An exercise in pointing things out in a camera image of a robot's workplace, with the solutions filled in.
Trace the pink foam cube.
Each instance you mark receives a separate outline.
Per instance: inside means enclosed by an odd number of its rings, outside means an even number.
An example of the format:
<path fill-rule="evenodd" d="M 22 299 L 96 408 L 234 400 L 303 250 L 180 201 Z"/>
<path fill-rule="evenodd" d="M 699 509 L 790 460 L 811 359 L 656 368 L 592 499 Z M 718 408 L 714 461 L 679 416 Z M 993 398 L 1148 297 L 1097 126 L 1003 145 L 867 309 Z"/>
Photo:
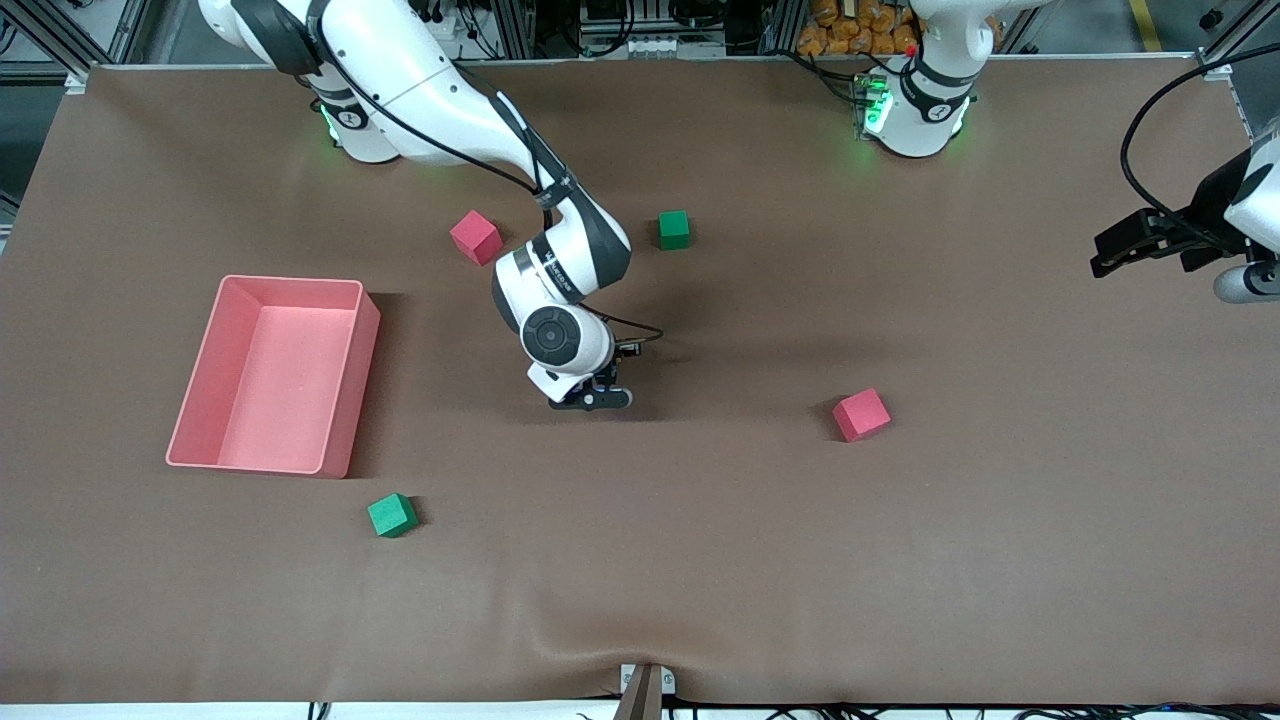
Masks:
<path fill-rule="evenodd" d="M 874 388 L 841 398 L 835 405 L 832 416 L 841 439 L 847 443 L 873 436 L 892 421 L 884 401 Z"/>
<path fill-rule="evenodd" d="M 479 266 L 494 261 L 504 247 L 497 225 L 480 211 L 467 211 L 452 228 L 454 246 Z"/>

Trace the brown table mat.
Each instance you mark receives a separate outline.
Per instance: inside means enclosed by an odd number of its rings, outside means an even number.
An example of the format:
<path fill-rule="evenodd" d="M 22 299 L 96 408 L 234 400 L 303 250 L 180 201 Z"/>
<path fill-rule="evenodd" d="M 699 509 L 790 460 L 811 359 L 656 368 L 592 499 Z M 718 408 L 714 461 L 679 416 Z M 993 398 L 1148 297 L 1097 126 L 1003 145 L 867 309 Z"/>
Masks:
<path fill-rule="evenodd" d="M 273 70 L 96 70 L 0 255 L 0 703 L 568 698 L 652 660 L 710 703 L 1280 705 L 1280 306 L 1089 269 L 1188 67 L 993 61 L 923 161 L 788 61 L 480 68 L 631 234 L 593 304 L 666 338 L 622 413 L 550 410 L 451 241 L 535 234 L 524 191 L 351 161 Z M 380 310 L 346 479 L 166 465 L 232 274 Z M 868 388 L 892 421 L 844 442 Z"/>

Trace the white terminal block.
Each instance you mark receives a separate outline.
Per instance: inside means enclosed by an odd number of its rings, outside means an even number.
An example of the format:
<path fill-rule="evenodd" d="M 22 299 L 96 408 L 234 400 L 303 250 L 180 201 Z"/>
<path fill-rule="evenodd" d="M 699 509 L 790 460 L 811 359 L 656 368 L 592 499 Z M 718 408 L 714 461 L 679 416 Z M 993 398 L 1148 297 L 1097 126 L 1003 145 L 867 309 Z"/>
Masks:
<path fill-rule="evenodd" d="M 631 37 L 625 49 L 628 59 L 645 60 L 714 60 L 726 56 L 724 45 L 705 36 L 643 35 Z"/>

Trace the pile of orange snack bags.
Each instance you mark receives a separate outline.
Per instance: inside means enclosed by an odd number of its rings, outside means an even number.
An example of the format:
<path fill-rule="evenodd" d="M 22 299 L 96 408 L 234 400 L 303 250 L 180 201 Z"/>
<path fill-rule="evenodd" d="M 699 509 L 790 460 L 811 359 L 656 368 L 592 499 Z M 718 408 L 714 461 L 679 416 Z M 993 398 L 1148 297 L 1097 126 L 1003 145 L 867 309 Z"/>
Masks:
<path fill-rule="evenodd" d="M 927 23 L 909 0 L 808 0 L 795 51 L 803 56 L 915 53 Z"/>

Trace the pink plastic bin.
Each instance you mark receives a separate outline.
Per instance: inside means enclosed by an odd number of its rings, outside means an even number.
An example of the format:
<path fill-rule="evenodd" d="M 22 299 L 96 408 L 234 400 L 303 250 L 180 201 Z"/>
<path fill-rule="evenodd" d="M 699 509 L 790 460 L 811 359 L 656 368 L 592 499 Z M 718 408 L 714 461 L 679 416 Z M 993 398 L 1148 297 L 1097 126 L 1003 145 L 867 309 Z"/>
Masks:
<path fill-rule="evenodd" d="M 358 281 L 224 277 L 168 465 L 344 478 L 380 320 Z"/>

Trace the metal mat clamp bracket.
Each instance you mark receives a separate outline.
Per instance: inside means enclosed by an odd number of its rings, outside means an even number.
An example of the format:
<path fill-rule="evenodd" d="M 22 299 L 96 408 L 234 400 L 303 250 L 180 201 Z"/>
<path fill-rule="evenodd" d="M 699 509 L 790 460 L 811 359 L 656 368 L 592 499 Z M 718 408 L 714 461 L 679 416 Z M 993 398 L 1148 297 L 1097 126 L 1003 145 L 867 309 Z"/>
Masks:
<path fill-rule="evenodd" d="M 659 664 L 620 666 L 620 702 L 612 720 L 668 720 L 664 701 L 677 691 L 675 671 Z"/>

